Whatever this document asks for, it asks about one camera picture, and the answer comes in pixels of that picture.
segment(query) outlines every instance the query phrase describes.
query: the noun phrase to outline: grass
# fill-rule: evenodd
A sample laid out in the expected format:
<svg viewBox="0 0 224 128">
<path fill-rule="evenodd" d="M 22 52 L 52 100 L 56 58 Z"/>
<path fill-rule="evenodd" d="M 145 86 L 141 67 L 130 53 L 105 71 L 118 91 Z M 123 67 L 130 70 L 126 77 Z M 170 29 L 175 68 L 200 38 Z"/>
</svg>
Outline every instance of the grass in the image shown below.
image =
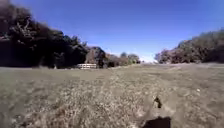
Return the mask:
<svg viewBox="0 0 224 128">
<path fill-rule="evenodd" d="M 0 127 L 140 128 L 161 116 L 172 128 L 221 128 L 223 78 L 221 64 L 1 68 Z"/>
</svg>

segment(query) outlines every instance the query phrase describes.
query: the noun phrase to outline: ground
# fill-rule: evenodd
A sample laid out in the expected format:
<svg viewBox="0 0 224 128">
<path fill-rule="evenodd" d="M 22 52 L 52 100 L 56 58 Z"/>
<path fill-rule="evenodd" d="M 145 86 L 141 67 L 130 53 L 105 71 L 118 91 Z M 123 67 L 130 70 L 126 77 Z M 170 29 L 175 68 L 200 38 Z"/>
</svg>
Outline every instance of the ground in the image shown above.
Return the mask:
<svg viewBox="0 0 224 128">
<path fill-rule="evenodd" d="M 223 128 L 223 108 L 221 64 L 0 68 L 1 128 Z"/>
</svg>

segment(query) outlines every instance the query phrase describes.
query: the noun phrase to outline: grassy field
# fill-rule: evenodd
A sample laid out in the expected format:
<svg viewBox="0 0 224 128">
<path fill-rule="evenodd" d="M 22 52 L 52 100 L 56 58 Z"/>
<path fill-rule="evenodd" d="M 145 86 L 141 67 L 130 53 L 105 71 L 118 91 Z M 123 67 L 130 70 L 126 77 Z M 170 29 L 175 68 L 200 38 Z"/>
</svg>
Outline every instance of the grassy field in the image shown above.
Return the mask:
<svg viewBox="0 0 224 128">
<path fill-rule="evenodd" d="M 224 65 L 0 68 L 0 127 L 223 128 Z"/>
</svg>

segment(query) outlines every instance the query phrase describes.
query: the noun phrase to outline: dry grass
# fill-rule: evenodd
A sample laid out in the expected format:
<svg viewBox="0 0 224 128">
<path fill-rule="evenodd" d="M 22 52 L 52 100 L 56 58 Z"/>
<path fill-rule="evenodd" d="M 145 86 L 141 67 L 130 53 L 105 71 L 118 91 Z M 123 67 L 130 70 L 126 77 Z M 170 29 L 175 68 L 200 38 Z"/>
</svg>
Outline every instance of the dry grass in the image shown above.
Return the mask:
<svg viewBox="0 0 224 128">
<path fill-rule="evenodd" d="M 224 127 L 224 65 L 105 70 L 0 69 L 0 127 Z M 161 109 L 153 105 L 158 96 Z"/>
</svg>

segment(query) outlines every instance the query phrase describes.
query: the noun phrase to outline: fence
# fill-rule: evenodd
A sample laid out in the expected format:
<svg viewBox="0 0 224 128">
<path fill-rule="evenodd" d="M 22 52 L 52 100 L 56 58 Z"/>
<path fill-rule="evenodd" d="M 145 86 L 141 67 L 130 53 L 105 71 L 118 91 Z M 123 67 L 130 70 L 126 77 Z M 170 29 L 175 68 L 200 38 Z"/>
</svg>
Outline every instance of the fence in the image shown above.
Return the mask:
<svg viewBox="0 0 224 128">
<path fill-rule="evenodd" d="M 77 68 L 79 68 L 79 69 L 96 69 L 97 65 L 96 64 L 78 64 Z"/>
</svg>

